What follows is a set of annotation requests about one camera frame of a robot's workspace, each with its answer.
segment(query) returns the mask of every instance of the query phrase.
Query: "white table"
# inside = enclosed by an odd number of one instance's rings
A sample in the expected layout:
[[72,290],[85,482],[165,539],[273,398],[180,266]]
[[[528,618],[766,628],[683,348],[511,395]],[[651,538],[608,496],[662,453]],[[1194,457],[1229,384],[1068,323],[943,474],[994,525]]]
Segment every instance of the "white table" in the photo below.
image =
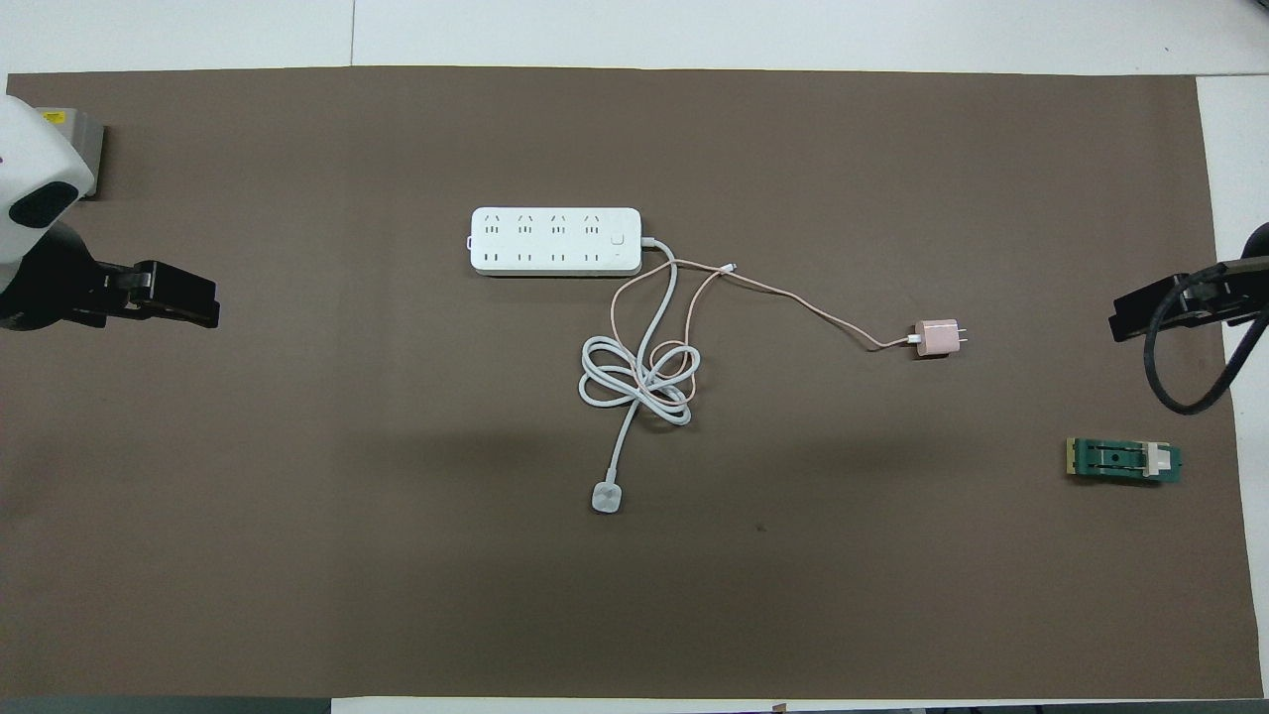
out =
[[[348,65],[1199,75],[1217,255],[1236,257],[1247,233],[1269,221],[1269,10],[1251,0],[0,0],[0,84],[9,72]],[[1225,328],[1227,351],[1241,331]],[[1269,346],[1253,355],[1232,392],[1247,558],[1266,643],[1269,402],[1258,398],[1269,394]],[[1265,659],[1261,680],[1269,681]],[[772,704],[363,699],[338,700],[335,709],[642,714]]]

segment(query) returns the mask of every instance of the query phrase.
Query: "power outlet socket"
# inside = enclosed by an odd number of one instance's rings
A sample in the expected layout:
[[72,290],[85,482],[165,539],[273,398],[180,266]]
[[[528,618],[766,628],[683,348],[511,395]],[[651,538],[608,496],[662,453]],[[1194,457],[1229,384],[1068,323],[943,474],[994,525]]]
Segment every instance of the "power outlet socket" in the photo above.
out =
[[482,275],[633,275],[643,222],[634,208],[482,207],[467,249]]

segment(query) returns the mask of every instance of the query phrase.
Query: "white plug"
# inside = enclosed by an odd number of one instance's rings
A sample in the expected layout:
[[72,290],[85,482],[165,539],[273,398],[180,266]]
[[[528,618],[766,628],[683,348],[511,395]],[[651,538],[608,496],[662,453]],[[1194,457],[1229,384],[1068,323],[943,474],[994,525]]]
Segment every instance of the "white plug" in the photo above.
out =
[[622,507],[622,487],[617,486],[617,469],[608,469],[604,481],[590,493],[590,507],[600,514],[615,514]]
[[1170,472],[1173,468],[1173,453],[1164,449],[1166,444],[1159,444],[1157,441],[1146,443],[1146,476],[1157,477],[1162,472]]
[[956,320],[921,320],[916,331],[907,335],[907,342],[916,345],[917,356],[934,356],[961,350],[964,332]]

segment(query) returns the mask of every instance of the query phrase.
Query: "black cable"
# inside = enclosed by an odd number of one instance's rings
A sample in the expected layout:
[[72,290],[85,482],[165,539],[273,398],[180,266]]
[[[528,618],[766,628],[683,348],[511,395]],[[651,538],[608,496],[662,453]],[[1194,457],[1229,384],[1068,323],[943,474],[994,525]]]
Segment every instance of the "black cable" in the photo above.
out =
[[1167,391],[1164,389],[1164,384],[1159,380],[1159,370],[1155,367],[1155,339],[1159,337],[1159,330],[1164,323],[1164,315],[1171,308],[1173,303],[1180,297],[1183,292],[1194,287],[1195,284],[1202,284],[1204,282],[1211,282],[1225,274],[1226,266],[1223,263],[1212,265],[1211,268],[1203,268],[1197,273],[1190,273],[1176,282],[1167,294],[1159,302],[1155,307],[1154,315],[1150,316],[1150,326],[1146,328],[1146,346],[1143,359],[1146,363],[1146,382],[1150,383],[1150,389],[1155,393],[1155,397],[1178,415],[1198,415],[1208,407],[1216,405],[1218,399],[1230,389],[1230,384],[1233,383],[1233,378],[1239,377],[1239,370],[1242,369],[1242,364],[1247,361],[1247,355],[1251,354],[1251,349],[1259,341],[1260,335],[1264,334],[1265,327],[1269,326],[1269,307],[1265,307],[1256,316],[1255,321],[1251,322],[1251,327],[1247,334],[1242,336],[1239,346],[1233,350],[1233,355],[1230,356],[1230,364],[1225,367],[1221,372],[1221,377],[1216,379],[1216,383],[1211,389],[1207,391],[1198,402],[1193,405],[1181,405],[1173,399]]

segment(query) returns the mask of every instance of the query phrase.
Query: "power plug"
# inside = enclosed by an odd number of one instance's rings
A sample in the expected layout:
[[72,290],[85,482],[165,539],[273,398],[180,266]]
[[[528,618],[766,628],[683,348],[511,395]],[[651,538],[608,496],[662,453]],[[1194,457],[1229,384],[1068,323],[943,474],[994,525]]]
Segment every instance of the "power plug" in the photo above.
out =
[[617,469],[609,468],[604,481],[590,492],[590,507],[599,514],[615,514],[622,507],[622,487],[617,486]]
[[482,275],[633,275],[643,264],[634,208],[483,207],[467,249]]
[[966,337],[956,320],[921,320],[916,322],[916,331],[907,335],[907,342],[916,345],[917,356],[934,356],[938,354],[950,354],[961,350],[961,342]]

